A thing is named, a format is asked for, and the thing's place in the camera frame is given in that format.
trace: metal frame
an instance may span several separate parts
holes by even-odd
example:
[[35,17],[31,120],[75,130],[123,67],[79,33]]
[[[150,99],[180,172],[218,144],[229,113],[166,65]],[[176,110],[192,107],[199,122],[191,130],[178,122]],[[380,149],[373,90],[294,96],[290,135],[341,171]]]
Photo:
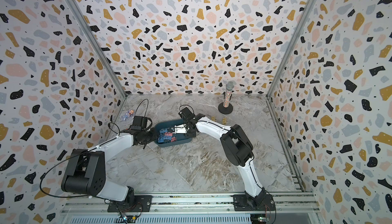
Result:
[[92,49],[98,55],[98,58],[101,60],[102,65],[105,67],[105,70],[109,77],[113,80],[113,84],[117,88],[117,92],[121,94],[122,98],[125,99],[127,94],[122,88],[120,81],[118,80],[117,76],[115,75],[110,63],[107,61],[105,54],[103,53],[101,47],[99,46],[95,36],[92,34],[90,26],[87,25],[87,22],[84,20],[83,14],[80,8],[77,6],[75,0],[64,0],[66,5],[68,6],[69,10],[75,16],[76,21],[78,22],[81,30],[85,34],[87,40],[91,44]]
[[290,148],[288,147],[288,144],[286,143],[286,139],[285,139],[284,132],[282,130],[282,126],[280,126],[279,120],[277,119],[277,117],[275,115],[275,111],[274,111],[274,107],[273,107],[271,99],[267,99],[267,106],[270,111],[272,121],[274,122],[275,129],[276,129],[277,135],[279,137],[279,141],[280,141],[282,148],[283,148],[283,151],[285,153],[287,163],[290,166],[290,171],[292,174],[291,176],[293,177],[293,179],[295,177],[295,180],[297,180],[297,182],[295,182],[296,189],[299,191],[305,192],[305,188],[303,187],[305,184],[302,181],[300,172],[298,171],[298,168],[296,166],[294,158],[291,154]]
[[[102,60],[102,64],[104,65],[106,71],[109,76],[112,78],[118,92],[121,93],[121,96],[125,99],[126,94],[122,89],[122,85],[120,84],[117,76],[114,74],[111,65],[108,63],[106,56],[102,52],[98,42],[90,31],[90,27],[84,21],[84,17],[76,5],[74,0],[65,0],[68,4],[68,7],[76,17],[82,31],[86,34],[87,39],[90,41],[93,49],[98,54],[99,58]],[[288,148],[287,143],[285,142],[285,135],[282,131],[281,126],[279,125],[279,120],[277,119],[273,104],[272,104],[272,93],[277,83],[279,82],[279,77],[281,76],[285,66],[288,63],[291,52],[293,51],[301,32],[303,31],[306,21],[308,19],[309,14],[311,13],[313,6],[316,0],[308,0],[304,12],[301,16],[301,19],[296,26],[296,29],[292,35],[292,38],[289,42],[288,48],[283,55],[282,62],[278,67],[278,70],[275,74],[274,79],[272,80],[271,86],[267,93],[267,106],[271,113],[272,120],[277,129],[277,133],[279,139],[282,144],[282,148],[285,152],[287,162],[289,164],[292,177],[296,184],[297,191],[302,192],[275,192],[272,193],[274,197],[274,201],[276,203],[276,212],[277,213],[308,213],[309,218],[312,223],[324,223],[323,218],[321,217],[319,207],[317,206],[317,202],[311,192],[304,192],[304,184],[300,177],[299,171],[296,167],[296,164],[292,158],[292,154],[290,148]],[[122,111],[125,102],[121,106],[119,111]],[[218,192],[218,193],[203,193],[203,192],[193,192],[193,193],[137,193],[136,195],[152,195],[153,199],[151,202],[151,210],[148,213],[143,213],[143,216],[162,216],[162,215],[195,215],[195,214],[205,214],[205,215],[224,215],[224,214],[260,214],[260,212],[248,211],[248,212],[235,212],[233,206],[233,195],[235,194],[243,194],[237,192]],[[138,215],[139,212],[129,212],[126,213],[128,215]],[[107,204],[105,204],[104,200],[98,198],[71,198],[65,204],[64,209],[60,213],[61,224],[69,223],[71,218],[74,216],[93,216],[93,217],[117,217],[118,215],[109,215],[107,212]]]
[[282,144],[282,148],[283,148],[283,151],[285,153],[288,165],[290,166],[291,173],[296,175],[299,187],[300,187],[301,191],[303,191],[303,192],[305,191],[305,187],[304,187],[305,184],[304,184],[304,182],[301,179],[301,175],[300,175],[300,173],[298,171],[298,168],[296,167],[296,163],[294,162],[293,156],[291,154],[291,150],[290,150],[290,148],[288,147],[288,145],[286,143],[285,134],[284,134],[284,132],[282,130],[282,127],[280,126],[278,118],[276,117],[275,110],[274,110],[274,105],[272,103],[272,95],[273,95],[273,91],[274,91],[275,87],[277,86],[277,84],[278,84],[278,82],[280,80],[280,76],[282,75],[282,73],[283,73],[283,71],[284,71],[284,69],[285,69],[285,67],[286,67],[286,65],[288,63],[288,60],[289,60],[289,58],[291,56],[291,53],[294,50],[294,47],[295,47],[298,39],[300,38],[300,35],[301,35],[303,29],[305,28],[305,24],[306,24],[306,22],[308,20],[308,17],[310,15],[310,13],[313,10],[313,7],[314,7],[316,1],[317,0],[308,0],[308,2],[306,3],[306,7],[305,7],[305,9],[304,9],[304,11],[303,11],[303,13],[301,15],[301,19],[298,22],[298,25],[296,26],[294,34],[293,34],[293,36],[292,36],[292,38],[290,40],[290,43],[288,44],[287,50],[286,50],[285,54],[283,55],[282,62],[280,63],[280,65],[279,65],[279,67],[278,67],[278,69],[276,71],[275,77],[272,80],[271,86],[270,86],[270,88],[268,90],[268,93],[267,93],[268,109],[270,111],[270,114],[271,114],[271,117],[272,117],[272,121],[274,122],[274,125],[275,125],[275,128],[276,128],[279,140],[280,140],[280,142]]
[[283,55],[282,62],[280,63],[279,67],[277,68],[277,71],[275,73],[275,77],[272,80],[271,86],[268,90],[267,97],[272,97],[272,91],[275,89],[275,86],[277,85],[280,75],[282,74],[286,64],[288,63],[288,60],[291,56],[292,51],[294,50],[294,47],[300,38],[301,32],[305,27],[306,21],[309,17],[309,14],[313,10],[313,6],[316,3],[317,0],[308,0],[305,6],[305,9],[303,10],[303,13],[301,15],[301,19],[298,22],[298,25],[295,28],[295,31],[293,33],[293,37],[290,39],[290,42],[288,44],[287,50],[285,54]]
[[[122,103],[120,104],[120,109],[118,110],[118,113],[117,113],[116,117],[113,118],[113,122],[116,122],[116,121],[118,120],[118,118],[120,118],[121,112],[122,112],[123,109],[124,109],[125,101],[126,101],[126,100],[127,100],[127,98],[125,97],[125,98],[123,99]],[[109,130],[109,132],[107,133],[107,135],[106,135],[106,137],[105,137],[105,140],[108,140],[108,139],[112,138],[114,135],[116,135],[116,133],[114,133],[113,131]]]
[[[234,211],[233,195],[242,192],[199,192],[199,193],[136,193],[135,195],[152,195],[150,212],[143,216],[156,215],[222,215],[222,214],[263,214],[257,211]],[[271,193],[276,204],[276,213],[307,213],[312,223],[324,223],[316,199],[311,192],[274,192]],[[59,223],[66,224],[75,216],[106,217],[108,204],[100,198],[71,198],[60,213]],[[139,215],[136,212],[126,212],[126,215]]]

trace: mounting plate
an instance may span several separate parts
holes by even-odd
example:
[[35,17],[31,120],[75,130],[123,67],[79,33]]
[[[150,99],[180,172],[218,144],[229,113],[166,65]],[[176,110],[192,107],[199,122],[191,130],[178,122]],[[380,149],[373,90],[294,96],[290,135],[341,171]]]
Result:
[[257,209],[252,209],[247,203],[247,197],[245,194],[233,195],[234,211],[275,211],[275,202],[271,203],[272,200],[272,195],[266,194],[259,207]]
[[[140,204],[137,204],[134,209],[128,212],[140,212],[140,211],[149,212],[152,199],[153,199],[152,195],[135,195],[135,202],[140,203],[141,206]],[[118,212],[118,209],[115,204],[110,202],[109,207],[107,207],[107,212]]]

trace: microphone grille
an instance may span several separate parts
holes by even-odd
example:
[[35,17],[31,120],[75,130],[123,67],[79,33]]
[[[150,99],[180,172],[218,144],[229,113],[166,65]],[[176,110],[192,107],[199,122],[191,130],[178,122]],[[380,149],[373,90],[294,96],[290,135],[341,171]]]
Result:
[[229,81],[226,83],[226,89],[227,90],[233,90],[234,89],[234,83],[232,81]]

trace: round black base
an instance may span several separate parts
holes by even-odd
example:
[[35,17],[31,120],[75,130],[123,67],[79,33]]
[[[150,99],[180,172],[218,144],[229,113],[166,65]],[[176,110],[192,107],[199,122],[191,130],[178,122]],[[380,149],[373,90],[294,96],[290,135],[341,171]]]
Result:
[[222,114],[230,114],[233,111],[233,106],[231,104],[228,105],[227,108],[223,106],[223,102],[219,104],[218,110]]

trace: black cable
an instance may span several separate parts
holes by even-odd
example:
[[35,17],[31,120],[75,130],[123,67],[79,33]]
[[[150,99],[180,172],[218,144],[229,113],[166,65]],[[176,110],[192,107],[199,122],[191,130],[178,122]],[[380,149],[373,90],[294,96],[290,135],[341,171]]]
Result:
[[[109,129],[111,130],[111,131],[113,131],[114,133],[116,133],[114,130],[112,130],[112,128],[110,128],[110,125],[109,124],[111,124],[112,122],[109,122],[108,124],[107,124],[107,126],[109,127]],[[118,128],[118,135],[120,135],[120,128],[117,126],[117,124],[115,124],[115,123],[113,123],[117,128]]]
[[120,213],[121,219],[123,220],[124,223],[127,223],[126,220],[128,220],[128,218],[126,216],[123,216],[122,212],[120,211],[120,208],[118,207],[117,203],[115,201],[112,201],[112,203],[115,204],[115,206],[117,207],[118,212]]
[[[125,219],[124,219],[124,217],[125,217],[126,220],[128,221],[127,216],[126,216],[125,214],[123,214],[123,213],[120,211],[120,208],[118,207],[118,205],[117,205],[116,202],[114,202],[114,201],[112,201],[112,202],[116,205],[117,210],[119,211],[119,213],[120,213],[120,215],[121,215],[121,218],[124,220],[124,223],[127,223],[127,222],[125,222]],[[140,202],[137,202],[134,206],[132,206],[130,209],[125,210],[124,212],[130,212],[130,211],[134,210],[134,208],[135,208],[138,204],[140,204],[140,214],[136,216],[136,219],[139,218],[139,217],[141,216],[141,213],[143,212],[143,205],[142,205]]]
[[[104,143],[102,143],[102,144],[100,144],[99,146],[102,146],[103,144],[108,143],[108,142],[110,142],[110,141],[112,141],[112,140],[114,140],[114,138],[111,139],[111,140],[108,140],[108,141],[106,141],[106,142],[104,142]],[[77,198],[77,197],[87,197],[87,196],[90,196],[90,195],[77,195],[77,196],[62,197],[62,196],[52,195],[52,194],[49,194],[49,193],[45,192],[45,191],[42,189],[42,182],[43,182],[44,178],[46,177],[46,175],[47,175],[52,169],[54,169],[57,165],[59,165],[59,164],[61,164],[61,163],[64,163],[65,161],[70,160],[71,158],[75,158],[75,157],[81,156],[81,155],[83,155],[83,154],[85,154],[85,153],[88,153],[88,152],[90,152],[90,151],[93,151],[93,150],[95,150],[95,149],[96,149],[96,147],[92,148],[91,150],[88,150],[88,151],[85,151],[85,152],[83,152],[83,153],[80,153],[80,154],[78,154],[78,155],[75,155],[75,156],[69,157],[69,158],[67,158],[67,159],[64,159],[64,160],[61,161],[60,163],[57,163],[55,166],[53,166],[52,168],[50,168],[50,169],[49,169],[46,173],[44,173],[44,174],[42,175],[42,177],[41,177],[41,181],[40,181],[40,190],[41,190],[41,192],[45,193],[45,194],[48,195],[48,196],[55,197],[55,198]]]
[[181,111],[181,107],[183,107],[183,106],[189,106],[192,109],[192,113],[195,114],[195,111],[193,110],[193,108],[190,105],[181,105],[181,106],[179,106],[179,110],[180,111]]
[[84,163],[86,160],[87,160],[87,158],[81,160],[78,164],[76,164],[76,168],[77,168],[79,165],[81,165],[82,163]]
[[146,116],[146,113],[147,113],[147,109],[148,109],[148,99],[144,99],[144,100],[142,100],[141,101],[141,103],[138,105],[138,107],[136,108],[136,111],[135,111],[135,113],[133,114],[134,116],[136,115],[136,112],[138,111],[138,108],[140,107],[140,105],[143,103],[143,101],[147,101],[147,107],[146,107],[146,111],[145,111],[145,113],[144,113],[144,116]]
[[252,162],[253,160],[254,160],[254,156],[253,156],[253,158],[249,161],[249,168],[251,169],[251,173],[252,173],[252,176],[253,176],[254,181],[256,182],[256,185],[257,185],[258,187],[260,187],[259,184],[257,184],[256,177],[254,176],[253,171],[252,171],[252,168],[250,167],[250,166],[251,166],[251,162]]
[[275,219],[274,219],[274,221],[273,221],[271,224],[274,224],[274,222],[276,221],[276,203],[275,203],[275,201],[274,201],[274,207],[275,207]]

